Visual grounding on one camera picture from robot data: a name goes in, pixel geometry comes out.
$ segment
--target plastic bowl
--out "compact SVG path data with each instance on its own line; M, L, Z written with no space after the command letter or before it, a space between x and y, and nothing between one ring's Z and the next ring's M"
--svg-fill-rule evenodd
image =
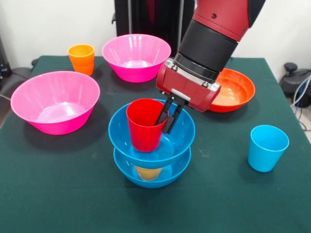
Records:
M126 108L120 108L111 118L108 126L109 138L117 150L124 154L126 160L143 168L165 167L178 160L192 144L195 137L195 125L191 116L182 110L170 134L163 134L159 147L149 153L135 150L132 143L126 118ZM176 104L172 104L169 112L173 113Z
M255 94L255 85L244 74L224 69L217 78L222 87L209 107L210 111L226 113L237 110L248 103Z
M12 95L13 112L40 131L61 135L82 127L100 95L90 76L73 71L38 75Z
M144 188L161 188L174 182L188 167L191 160L191 149L187 149L174 163L165 166L160 175L153 181L144 181L137 174L134 165L127 161L127 158L114 149L114 159L119 170L128 178L131 182Z
M164 40L145 34L129 34L108 41L102 55L116 74L131 83L153 79L171 54Z

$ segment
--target orange cup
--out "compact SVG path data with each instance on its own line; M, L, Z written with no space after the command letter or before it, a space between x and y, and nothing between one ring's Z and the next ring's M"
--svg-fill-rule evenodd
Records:
M71 60L74 71L92 75L94 70L94 47L86 44L71 46L68 49L69 59Z

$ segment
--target plastic cup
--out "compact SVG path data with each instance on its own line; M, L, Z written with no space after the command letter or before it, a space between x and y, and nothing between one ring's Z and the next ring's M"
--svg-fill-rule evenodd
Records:
M126 109L133 147L140 152L152 152L160 144L167 119L155 125L164 104L153 99L138 99Z
M135 165L138 176L144 181L153 181L160 175L162 168L147 169Z
M68 49L68 55L74 71L86 75L93 74L95 57L93 46L86 44L71 46Z
M279 128L259 125L251 131L248 163L256 171L271 171L289 146L288 136Z

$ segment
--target red cup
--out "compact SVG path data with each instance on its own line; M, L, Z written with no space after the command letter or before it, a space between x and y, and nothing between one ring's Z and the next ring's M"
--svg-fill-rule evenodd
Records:
M159 147L162 129L167 119L155 125L164 104L153 99L138 99L126 109L133 147L140 152L152 152Z

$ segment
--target green tablecloth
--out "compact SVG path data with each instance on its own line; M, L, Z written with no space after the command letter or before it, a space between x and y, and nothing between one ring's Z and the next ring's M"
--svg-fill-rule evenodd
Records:
M0 232L311 232L311 146L264 59L233 58L255 97L227 114L186 107L196 124L189 167L173 184L149 190L118 170L107 126L124 104L163 98L155 80L119 79L101 57L92 77L101 97L86 125L63 136L39 132L13 113L0 130ZM72 70L68 57L43 56L33 76ZM247 163L253 127L290 138L272 172Z

